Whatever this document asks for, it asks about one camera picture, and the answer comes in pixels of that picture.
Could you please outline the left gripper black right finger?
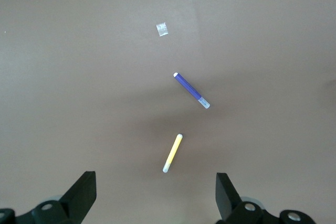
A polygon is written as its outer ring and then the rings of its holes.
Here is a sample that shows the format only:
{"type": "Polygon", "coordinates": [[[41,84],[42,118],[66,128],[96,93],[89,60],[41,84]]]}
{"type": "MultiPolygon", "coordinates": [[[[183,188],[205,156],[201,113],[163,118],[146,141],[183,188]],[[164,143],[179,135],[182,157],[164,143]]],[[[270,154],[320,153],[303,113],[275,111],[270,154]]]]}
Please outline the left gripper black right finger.
{"type": "Polygon", "coordinates": [[[314,223],[300,211],[283,210],[276,217],[260,204],[242,200],[226,173],[216,174],[215,199],[221,216],[218,223],[314,223]]]}

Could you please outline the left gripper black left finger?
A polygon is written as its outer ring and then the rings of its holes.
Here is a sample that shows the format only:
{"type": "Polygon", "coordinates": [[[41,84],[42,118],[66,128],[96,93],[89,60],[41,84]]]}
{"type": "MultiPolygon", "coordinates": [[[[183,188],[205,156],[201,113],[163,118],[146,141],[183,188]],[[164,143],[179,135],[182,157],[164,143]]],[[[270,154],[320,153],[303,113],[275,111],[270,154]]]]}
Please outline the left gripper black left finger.
{"type": "Polygon", "coordinates": [[[97,198],[96,172],[84,172],[58,200],[48,200],[17,216],[1,209],[1,223],[82,223],[97,198]]]}

